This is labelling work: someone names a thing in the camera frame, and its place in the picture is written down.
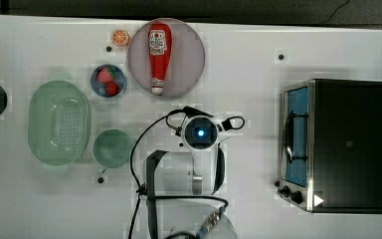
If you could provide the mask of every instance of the orange slice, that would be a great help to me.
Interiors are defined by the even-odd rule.
[[[117,46],[125,46],[129,43],[129,35],[125,31],[116,31],[112,35],[112,40]]]

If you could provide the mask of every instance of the red ketchup bottle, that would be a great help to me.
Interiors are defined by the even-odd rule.
[[[153,23],[148,31],[148,50],[151,66],[151,91],[155,95],[163,92],[171,49],[172,33],[169,26],[161,22]]]

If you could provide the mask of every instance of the oven window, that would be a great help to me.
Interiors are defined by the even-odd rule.
[[[291,114],[293,143],[289,153],[290,160],[286,160],[285,179],[306,187],[308,88],[288,92],[287,117]]]

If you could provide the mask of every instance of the strawberry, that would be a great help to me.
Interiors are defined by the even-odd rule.
[[[108,67],[102,68],[97,74],[97,80],[102,84],[113,82],[114,71]]]
[[[106,92],[110,97],[114,97],[120,92],[120,88],[115,82],[109,82],[106,84]]]

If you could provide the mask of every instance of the food item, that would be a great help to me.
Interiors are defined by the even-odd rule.
[[[118,30],[113,33],[112,40],[117,46],[125,46],[129,43],[129,34],[125,31]]]
[[[110,97],[114,97],[120,92],[120,88],[115,82],[109,82],[106,84],[106,92]]]
[[[155,95],[160,95],[163,92],[172,50],[172,33],[169,26],[161,22],[155,22],[150,26],[148,50],[151,66],[151,91]]]
[[[98,72],[97,80],[102,84],[107,84],[113,82],[115,78],[115,73],[111,68],[104,67]]]

